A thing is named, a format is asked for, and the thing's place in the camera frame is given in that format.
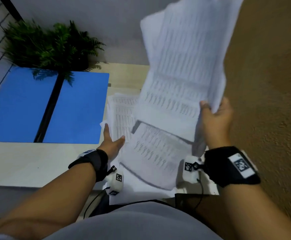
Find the potted plant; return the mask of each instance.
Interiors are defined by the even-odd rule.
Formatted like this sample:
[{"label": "potted plant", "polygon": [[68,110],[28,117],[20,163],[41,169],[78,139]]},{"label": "potted plant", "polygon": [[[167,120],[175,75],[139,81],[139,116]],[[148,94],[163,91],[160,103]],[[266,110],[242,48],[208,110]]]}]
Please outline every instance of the potted plant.
[{"label": "potted plant", "polygon": [[44,30],[34,21],[9,23],[4,30],[5,55],[17,66],[32,68],[34,79],[58,74],[72,85],[72,71],[87,69],[88,55],[98,56],[105,44],[78,31],[73,21],[53,27]]}]

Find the forearm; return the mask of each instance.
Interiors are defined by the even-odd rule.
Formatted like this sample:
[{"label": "forearm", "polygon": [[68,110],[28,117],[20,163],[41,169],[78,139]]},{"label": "forearm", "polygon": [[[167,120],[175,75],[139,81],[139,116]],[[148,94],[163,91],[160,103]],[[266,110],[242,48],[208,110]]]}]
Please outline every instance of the forearm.
[{"label": "forearm", "polygon": [[9,234],[7,229],[15,228],[9,225],[18,222],[19,227],[26,220],[27,229],[37,226],[42,236],[52,234],[76,221],[94,185],[95,170],[90,163],[73,166],[1,218],[0,233]]},{"label": "forearm", "polygon": [[259,185],[228,185],[221,196],[240,239],[291,239],[291,220]]}]

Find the black cable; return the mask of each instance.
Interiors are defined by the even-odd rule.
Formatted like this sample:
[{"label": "black cable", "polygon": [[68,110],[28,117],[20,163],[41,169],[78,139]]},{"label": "black cable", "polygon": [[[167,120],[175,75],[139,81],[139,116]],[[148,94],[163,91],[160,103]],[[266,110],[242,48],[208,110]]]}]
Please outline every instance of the black cable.
[{"label": "black cable", "polygon": [[87,213],[87,210],[89,209],[89,207],[90,207],[90,205],[92,204],[92,202],[93,201],[95,201],[95,199],[100,195],[100,194],[102,194],[105,190],[107,190],[107,189],[110,189],[110,187],[107,187],[107,188],[105,188],[104,190],[102,190],[92,201],[91,201],[91,203],[88,205],[88,207],[87,207],[87,209],[86,209],[86,211],[84,212],[84,215],[83,215],[83,218],[85,218],[85,214]]},{"label": "black cable", "polygon": [[201,198],[200,198],[199,203],[194,207],[194,210],[197,209],[197,207],[198,207],[199,204],[201,203],[201,201],[202,201],[202,199],[203,199],[203,196],[204,196],[204,192],[203,192],[203,184],[202,184],[201,180],[199,180],[198,178],[197,178],[197,181],[198,181],[198,182],[200,183],[200,185],[201,185]]}]

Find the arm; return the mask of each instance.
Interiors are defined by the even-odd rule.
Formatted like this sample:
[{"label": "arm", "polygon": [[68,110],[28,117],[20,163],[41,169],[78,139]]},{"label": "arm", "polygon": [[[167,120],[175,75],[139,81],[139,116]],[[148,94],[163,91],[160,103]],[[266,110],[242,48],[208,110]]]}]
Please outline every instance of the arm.
[{"label": "arm", "polygon": [[[111,159],[123,144],[124,137],[112,142],[106,125],[104,141],[98,149]],[[42,239],[70,225],[78,218],[94,185],[92,164],[73,166],[1,218],[0,234],[17,239]]]},{"label": "arm", "polygon": [[[209,149],[231,146],[229,131],[233,109],[223,98],[212,114],[205,101],[200,102],[205,140]],[[228,185],[221,190],[230,219],[242,240],[291,239],[291,220],[269,199],[259,185]]]}]

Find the hand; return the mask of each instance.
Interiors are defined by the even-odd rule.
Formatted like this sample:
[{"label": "hand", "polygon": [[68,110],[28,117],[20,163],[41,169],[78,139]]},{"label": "hand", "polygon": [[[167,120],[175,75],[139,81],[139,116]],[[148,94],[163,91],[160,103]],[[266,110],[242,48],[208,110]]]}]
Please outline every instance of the hand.
[{"label": "hand", "polygon": [[233,109],[223,97],[218,111],[213,114],[207,101],[200,101],[205,141],[209,149],[231,146],[229,139]]},{"label": "hand", "polygon": [[108,159],[112,160],[117,156],[119,150],[124,145],[125,136],[122,136],[116,141],[112,141],[108,124],[105,124],[104,126],[103,136],[104,140],[97,149],[103,150],[105,153],[107,153]]}]

